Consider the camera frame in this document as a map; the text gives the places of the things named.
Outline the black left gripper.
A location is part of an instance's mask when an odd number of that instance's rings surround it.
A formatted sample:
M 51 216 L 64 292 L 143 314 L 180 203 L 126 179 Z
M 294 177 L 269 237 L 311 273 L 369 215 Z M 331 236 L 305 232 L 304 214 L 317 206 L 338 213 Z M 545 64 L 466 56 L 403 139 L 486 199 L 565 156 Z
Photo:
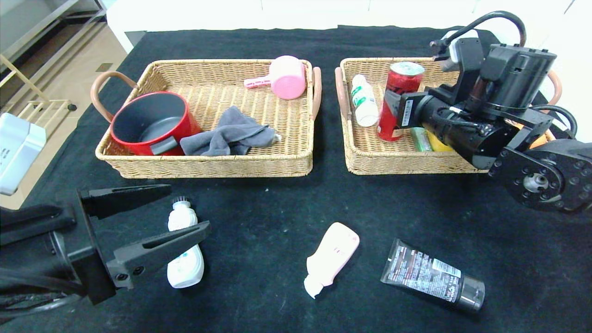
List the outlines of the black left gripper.
M 104 219 L 156 202 L 172 193 L 169 184 L 75 191 L 42 205 L 44 242 L 42 275 L 86 296 L 93 305 L 132 289 L 211 233 L 210 221 L 144 238 L 113 251 L 105 263 L 91 220 Z

